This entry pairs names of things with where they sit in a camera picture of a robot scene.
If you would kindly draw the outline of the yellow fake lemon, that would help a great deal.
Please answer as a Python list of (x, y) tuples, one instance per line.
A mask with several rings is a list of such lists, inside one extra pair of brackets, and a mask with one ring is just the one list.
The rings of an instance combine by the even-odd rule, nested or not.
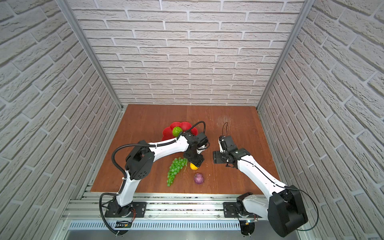
[(191, 168), (192, 170), (194, 170), (194, 171), (198, 169), (198, 167), (195, 166), (193, 163), (190, 163), (190, 168)]

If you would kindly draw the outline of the purple fake fruit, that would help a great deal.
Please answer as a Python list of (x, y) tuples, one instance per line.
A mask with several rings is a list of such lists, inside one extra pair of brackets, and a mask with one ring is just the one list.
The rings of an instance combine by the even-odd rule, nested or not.
[(197, 185), (201, 185), (204, 183), (204, 177), (203, 177), (203, 174), (201, 173), (196, 173), (194, 175), (194, 182), (197, 184)]

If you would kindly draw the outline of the green bumpy custard apple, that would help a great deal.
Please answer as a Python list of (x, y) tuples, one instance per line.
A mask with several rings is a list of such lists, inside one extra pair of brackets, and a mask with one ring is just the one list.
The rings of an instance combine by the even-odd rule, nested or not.
[(183, 132), (183, 129), (181, 127), (178, 127), (178, 126), (176, 126), (172, 129), (172, 134), (175, 138), (178, 137), (182, 132)]

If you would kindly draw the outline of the green grape bunch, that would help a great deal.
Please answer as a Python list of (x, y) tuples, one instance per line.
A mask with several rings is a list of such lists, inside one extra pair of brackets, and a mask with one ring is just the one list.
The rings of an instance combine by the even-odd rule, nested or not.
[(176, 178), (176, 175), (184, 168), (186, 168), (188, 163), (188, 160), (186, 158), (175, 158), (170, 167), (169, 171), (167, 173), (167, 186), (170, 187)]

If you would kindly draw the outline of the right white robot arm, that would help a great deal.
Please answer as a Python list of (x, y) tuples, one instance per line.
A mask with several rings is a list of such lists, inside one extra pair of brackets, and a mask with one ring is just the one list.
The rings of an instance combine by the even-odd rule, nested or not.
[(239, 149), (232, 137), (219, 137), (219, 151), (213, 152), (215, 164), (233, 165), (262, 191), (264, 198), (247, 192), (236, 202), (224, 203), (227, 218), (261, 217), (268, 220), (272, 229), (285, 237), (308, 222), (301, 191), (287, 186), (266, 171), (245, 149)]

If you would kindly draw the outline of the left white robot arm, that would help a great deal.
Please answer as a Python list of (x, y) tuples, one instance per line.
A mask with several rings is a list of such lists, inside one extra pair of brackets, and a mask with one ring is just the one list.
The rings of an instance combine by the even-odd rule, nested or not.
[[(178, 137), (157, 142), (147, 143), (140, 141), (137, 144), (127, 144), (118, 147), (112, 153), (111, 160), (115, 167), (124, 175), (123, 183), (114, 197), (114, 205), (118, 209), (131, 208), (134, 193), (140, 181), (151, 172), (153, 163), (161, 158), (175, 153), (183, 153), (183, 156), (196, 167), (200, 167), (204, 161), (202, 152), (210, 143), (205, 133), (193, 135), (190, 132), (181, 133)], [(122, 168), (116, 162), (118, 151), (132, 147), (132, 151), (126, 158), (126, 165)]]

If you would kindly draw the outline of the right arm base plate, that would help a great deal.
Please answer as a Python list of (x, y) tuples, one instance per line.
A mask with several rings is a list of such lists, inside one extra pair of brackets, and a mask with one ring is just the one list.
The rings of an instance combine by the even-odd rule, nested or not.
[(225, 218), (261, 218), (256, 214), (247, 212), (244, 206), (238, 202), (224, 202), (223, 210)]

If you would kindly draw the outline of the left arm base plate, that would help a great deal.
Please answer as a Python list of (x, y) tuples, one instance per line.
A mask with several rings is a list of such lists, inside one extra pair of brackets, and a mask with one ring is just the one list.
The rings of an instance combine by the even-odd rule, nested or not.
[(121, 207), (117, 201), (108, 203), (104, 214), (107, 218), (143, 218), (145, 216), (147, 202), (132, 202)]

